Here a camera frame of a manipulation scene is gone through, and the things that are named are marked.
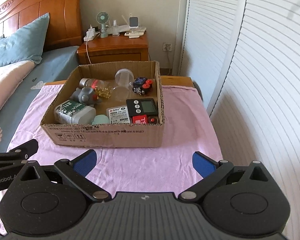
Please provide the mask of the white green pill bottle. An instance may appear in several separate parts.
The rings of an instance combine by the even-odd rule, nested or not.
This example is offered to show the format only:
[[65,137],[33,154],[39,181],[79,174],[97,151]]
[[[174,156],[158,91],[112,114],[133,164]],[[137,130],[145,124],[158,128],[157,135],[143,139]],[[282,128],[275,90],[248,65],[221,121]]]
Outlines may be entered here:
[[55,121],[59,124],[86,125],[91,124],[96,116],[94,107],[67,100],[54,109]]

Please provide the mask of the clear staples box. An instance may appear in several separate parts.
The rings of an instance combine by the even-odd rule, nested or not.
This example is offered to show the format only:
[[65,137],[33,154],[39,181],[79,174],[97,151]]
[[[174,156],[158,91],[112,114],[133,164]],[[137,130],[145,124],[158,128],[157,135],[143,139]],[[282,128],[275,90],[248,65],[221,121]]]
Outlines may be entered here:
[[128,107],[126,105],[107,109],[111,124],[130,124]]

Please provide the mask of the grey cartoon figure toy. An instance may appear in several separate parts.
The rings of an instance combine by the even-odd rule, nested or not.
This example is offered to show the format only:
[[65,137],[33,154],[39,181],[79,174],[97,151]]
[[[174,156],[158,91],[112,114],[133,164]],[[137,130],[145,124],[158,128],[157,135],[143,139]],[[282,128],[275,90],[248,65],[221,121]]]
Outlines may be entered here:
[[95,104],[102,102],[96,92],[90,87],[76,88],[70,96],[70,100],[87,106],[94,106]]

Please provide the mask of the red toy train block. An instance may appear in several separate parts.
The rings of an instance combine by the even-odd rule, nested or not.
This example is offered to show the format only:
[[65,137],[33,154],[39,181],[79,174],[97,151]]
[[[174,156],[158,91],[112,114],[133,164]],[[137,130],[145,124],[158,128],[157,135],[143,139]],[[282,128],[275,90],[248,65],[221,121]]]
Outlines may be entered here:
[[158,118],[152,115],[137,115],[132,117],[132,121],[134,124],[157,124]]

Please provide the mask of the gold capsule glass bottle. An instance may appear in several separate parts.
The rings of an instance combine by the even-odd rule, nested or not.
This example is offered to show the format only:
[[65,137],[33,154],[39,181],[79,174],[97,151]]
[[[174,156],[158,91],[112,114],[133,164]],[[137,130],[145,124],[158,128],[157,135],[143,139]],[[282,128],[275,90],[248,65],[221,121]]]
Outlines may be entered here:
[[112,85],[108,81],[99,79],[82,78],[79,82],[79,88],[89,87],[92,88],[99,98],[108,99],[111,96]]

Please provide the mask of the black digital timer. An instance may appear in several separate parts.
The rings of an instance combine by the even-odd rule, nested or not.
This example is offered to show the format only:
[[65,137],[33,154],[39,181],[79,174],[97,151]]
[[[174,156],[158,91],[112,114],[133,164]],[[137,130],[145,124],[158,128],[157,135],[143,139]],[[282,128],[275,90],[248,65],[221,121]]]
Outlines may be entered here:
[[158,115],[158,107],[153,98],[127,99],[126,106],[131,118],[140,115]]

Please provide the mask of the clear plastic cup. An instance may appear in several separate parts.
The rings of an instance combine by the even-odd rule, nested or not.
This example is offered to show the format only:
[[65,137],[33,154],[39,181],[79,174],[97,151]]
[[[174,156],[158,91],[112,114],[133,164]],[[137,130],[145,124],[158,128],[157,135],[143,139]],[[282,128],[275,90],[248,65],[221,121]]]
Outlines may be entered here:
[[127,68],[119,69],[115,74],[115,86],[113,88],[113,96],[117,101],[124,102],[129,98],[132,91],[132,83],[134,75]]

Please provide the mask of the black red toy car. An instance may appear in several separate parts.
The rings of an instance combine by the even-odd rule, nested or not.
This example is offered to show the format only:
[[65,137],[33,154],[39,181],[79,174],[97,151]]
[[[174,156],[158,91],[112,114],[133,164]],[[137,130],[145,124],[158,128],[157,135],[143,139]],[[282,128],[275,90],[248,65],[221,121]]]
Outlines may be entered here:
[[153,89],[153,80],[146,77],[137,77],[133,82],[132,91],[141,96],[147,95]]

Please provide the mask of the black oval mouse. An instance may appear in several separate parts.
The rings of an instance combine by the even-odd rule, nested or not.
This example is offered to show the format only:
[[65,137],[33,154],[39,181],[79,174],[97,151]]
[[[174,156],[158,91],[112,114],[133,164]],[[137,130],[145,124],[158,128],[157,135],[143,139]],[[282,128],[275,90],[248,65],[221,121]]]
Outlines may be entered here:
[[110,120],[106,115],[100,114],[94,117],[92,125],[109,124]]

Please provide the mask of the pink table cloth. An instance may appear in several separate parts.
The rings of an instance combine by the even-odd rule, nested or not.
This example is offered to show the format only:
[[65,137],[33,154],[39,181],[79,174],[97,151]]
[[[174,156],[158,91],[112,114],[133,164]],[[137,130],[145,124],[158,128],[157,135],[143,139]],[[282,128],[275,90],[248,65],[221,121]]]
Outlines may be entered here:
[[[8,140],[10,150],[31,139],[38,141],[33,156],[40,165],[59,159],[74,159],[82,148],[55,145],[40,126],[59,85],[44,86]],[[191,87],[164,86],[164,133],[159,148],[98,148],[97,164],[87,178],[114,195],[118,191],[181,193],[201,180],[192,166],[199,151],[211,159],[222,158],[215,130],[198,92]]]

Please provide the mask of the pink floral quilt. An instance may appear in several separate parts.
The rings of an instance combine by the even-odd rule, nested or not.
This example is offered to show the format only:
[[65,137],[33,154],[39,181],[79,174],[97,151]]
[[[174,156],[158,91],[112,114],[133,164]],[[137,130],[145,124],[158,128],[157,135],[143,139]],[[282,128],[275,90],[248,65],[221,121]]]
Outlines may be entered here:
[[35,66],[27,60],[0,67],[0,110]]

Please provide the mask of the blue bed sheet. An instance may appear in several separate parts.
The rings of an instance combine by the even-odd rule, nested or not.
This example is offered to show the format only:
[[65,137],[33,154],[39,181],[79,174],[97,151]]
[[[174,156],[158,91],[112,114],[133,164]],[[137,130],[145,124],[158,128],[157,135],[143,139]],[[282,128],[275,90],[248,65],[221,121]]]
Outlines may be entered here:
[[44,52],[42,61],[21,81],[0,110],[0,152],[8,145],[29,105],[45,83],[66,80],[78,66],[78,46]]

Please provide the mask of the white louvered closet door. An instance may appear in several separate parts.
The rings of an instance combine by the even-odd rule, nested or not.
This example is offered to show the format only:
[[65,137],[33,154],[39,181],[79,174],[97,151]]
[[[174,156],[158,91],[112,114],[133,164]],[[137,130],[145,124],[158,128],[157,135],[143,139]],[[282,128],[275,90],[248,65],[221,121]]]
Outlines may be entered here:
[[222,155],[259,160],[300,239],[300,0],[188,0],[179,72],[199,87]]

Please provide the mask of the clear spray bottle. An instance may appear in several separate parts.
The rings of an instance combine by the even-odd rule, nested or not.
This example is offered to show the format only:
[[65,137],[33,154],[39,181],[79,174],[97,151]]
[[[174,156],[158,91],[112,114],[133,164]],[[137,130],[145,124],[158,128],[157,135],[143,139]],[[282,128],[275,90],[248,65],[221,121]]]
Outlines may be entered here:
[[117,25],[117,20],[113,20],[112,35],[113,36],[119,36],[120,35],[119,26]]

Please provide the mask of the white smart display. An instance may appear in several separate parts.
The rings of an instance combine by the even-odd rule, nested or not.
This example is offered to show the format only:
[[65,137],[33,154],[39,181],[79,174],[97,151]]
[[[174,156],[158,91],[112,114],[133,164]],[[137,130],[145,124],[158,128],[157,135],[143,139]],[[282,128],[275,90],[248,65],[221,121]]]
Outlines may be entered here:
[[138,16],[133,16],[130,14],[129,16],[129,28],[131,32],[134,32],[138,29],[139,27],[139,18]]

